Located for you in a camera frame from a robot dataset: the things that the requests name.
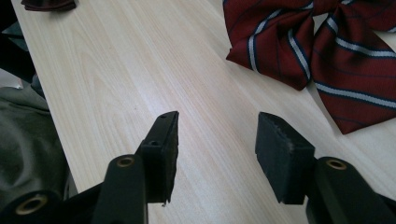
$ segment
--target wood grain surface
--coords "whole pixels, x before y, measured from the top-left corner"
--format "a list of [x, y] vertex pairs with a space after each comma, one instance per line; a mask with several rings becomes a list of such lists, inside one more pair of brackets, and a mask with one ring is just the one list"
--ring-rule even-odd
[[[342, 135], [313, 84], [296, 91], [226, 61], [220, 0], [79, 0], [67, 12], [12, 1], [79, 191], [177, 110], [172, 202], [150, 204], [150, 223], [307, 223], [304, 206], [277, 203], [257, 163], [264, 111], [396, 199], [396, 119]], [[380, 35], [396, 49], [395, 35]]]

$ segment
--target gray fabric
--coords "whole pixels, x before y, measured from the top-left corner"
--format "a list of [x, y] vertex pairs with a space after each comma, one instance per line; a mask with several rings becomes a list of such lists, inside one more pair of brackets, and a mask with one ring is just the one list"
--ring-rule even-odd
[[25, 193], [64, 194], [67, 163], [47, 102], [31, 86], [0, 89], [0, 211]]

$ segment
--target dark red fabric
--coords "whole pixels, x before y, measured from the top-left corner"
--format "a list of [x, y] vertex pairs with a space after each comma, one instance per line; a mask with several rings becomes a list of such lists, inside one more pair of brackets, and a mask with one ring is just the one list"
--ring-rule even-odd
[[[224, 0], [227, 59], [296, 90], [313, 79], [342, 133], [396, 117], [394, 0]], [[315, 15], [329, 13], [314, 35]]]
[[30, 11], [66, 11], [76, 8], [74, 0], [22, 0]]

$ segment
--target striped bow tie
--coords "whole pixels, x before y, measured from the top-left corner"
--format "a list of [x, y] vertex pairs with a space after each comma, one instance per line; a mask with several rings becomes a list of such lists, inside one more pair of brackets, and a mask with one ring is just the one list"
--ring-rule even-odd
[[[396, 117], [395, 0], [224, 0], [227, 60], [296, 90], [314, 80], [342, 133]], [[314, 34], [313, 16], [329, 13]]]

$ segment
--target white stripe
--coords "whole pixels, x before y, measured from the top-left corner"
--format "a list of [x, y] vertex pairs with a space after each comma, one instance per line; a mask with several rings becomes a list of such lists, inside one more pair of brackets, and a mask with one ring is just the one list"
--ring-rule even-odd
[[395, 52], [392, 52], [392, 51], [385, 51], [385, 50], [370, 50], [370, 49], [367, 49], [367, 48], [365, 48], [365, 47], [362, 47], [362, 46], [359, 46], [359, 45], [356, 45], [356, 44], [353, 44], [353, 43], [346, 42], [345, 40], [340, 39], [340, 38], [338, 38], [338, 37], [335, 38], [335, 42], [336, 42], [338, 45], [340, 45], [340, 46], [342, 46], [342, 47], [344, 47], [344, 48], [346, 48], [346, 49], [351, 49], [351, 50], [353, 50], [353, 51], [357, 51], [357, 52], [360, 52], [360, 53], [369, 55], [369, 56], [371, 56], [371, 57], [390, 57], [390, 58], [396, 58], [396, 53], [395, 53]]
[[345, 96], [345, 97], [349, 97], [349, 98], [354, 98], [354, 99], [358, 99], [358, 100], [363, 100], [365, 102], [368, 103], [372, 103], [375, 105], [382, 105], [382, 106], [387, 106], [390, 108], [394, 108], [396, 109], [396, 102], [393, 101], [387, 101], [387, 100], [383, 100], [383, 99], [379, 99], [376, 98], [374, 96], [369, 96], [363, 93], [359, 93], [359, 92], [354, 92], [354, 91], [342, 91], [342, 90], [337, 90], [337, 89], [333, 89], [327, 86], [323, 86], [321, 84], [315, 83], [317, 85], [317, 88], [321, 91], [325, 91], [327, 93], [330, 94], [335, 94], [335, 95], [339, 95], [339, 96]]
[[326, 20], [327, 24], [330, 25], [330, 27], [332, 27], [332, 29], [335, 31], [335, 33], [338, 33], [338, 24], [332, 19], [332, 17], [329, 17]]
[[300, 9], [312, 9], [314, 8], [314, 2], [311, 2], [308, 6], [306, 7], [300, 7]]
[[311, 72], [309, 71], [308, 62], [306, 61], [303, 53], [301, 52], [296, 41], [294, 40], [294, 38], [292, 36], [292, 30], [289, 30], [288, 35], [289, 35], [289, 42], [290, 42], [291, 46], [293, 47], [294, 52], [296, 52], [298, 60], [303, 65], [303, 68], [305, 70], [305, 73], [306, 73], [308, 79], [311, 79]]
[[353, 2], [353, 0], [344, 0], [344, 1], [342, 1], [341, 3], [344, 4], [344, 5], [348, 5], [348, 4], [350, 4], [351, 2]]
[[277, 16], [280, 13], [280, 9], [273, 12], [269, 17], [267, 17], [264, 21], [262, 21], [259, 26], [257, 27], [256, 31], [254, 32], [254, 35], [251, 35], [250, 38], [248, 39], [248, 53], [250, 56], [250, 64], [251, 67], [254, 71], [258, 72], [257, 65], [256, 65], [256, 58], [254, 55], [254, 39], [257, 34], [259, 34], [267, 24], [269, 20], [271, 20], [273, 17]]

